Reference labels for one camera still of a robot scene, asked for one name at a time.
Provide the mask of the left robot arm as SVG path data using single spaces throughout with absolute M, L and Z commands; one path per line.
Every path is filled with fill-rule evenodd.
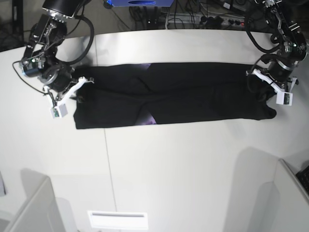
M 250 18 L 256 10 L 262 10 L 266 24 L 272 29 L 270 37 L 275 45 L 265 49 L 251 32 Z M 290 3 L 284 0 L 256 0 L 245 13 L 245 31 L 253 45 L 263 55 L 247 71 L 248 81 L 256 76 L 269 83 L 277 92 L 288 92 L 297 80 L 290 78 L 298 63 L 307 56 L 307 43 L 300 25 L 295 22 Z

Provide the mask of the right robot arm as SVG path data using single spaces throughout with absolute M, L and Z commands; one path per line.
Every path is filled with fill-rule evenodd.
M 49 97 L 54 109 L 64 105 L 85 83 L 94 81 L 84 76 L 72 77 L 73 65 L 86 57 L 94 40 L 94 26 L 84 15 L 88 3 L 87 0 L 46 0 L 43 3 L 46 13 L 32 27 L 23 57 L 17 62 L 25 77 L 38 78 L 43 84 L 40 93 Z M 72 61 L 56 58 L 58 46 L 70 35 L 67 19 L 83 21 L 90 29 L 87 47 Z

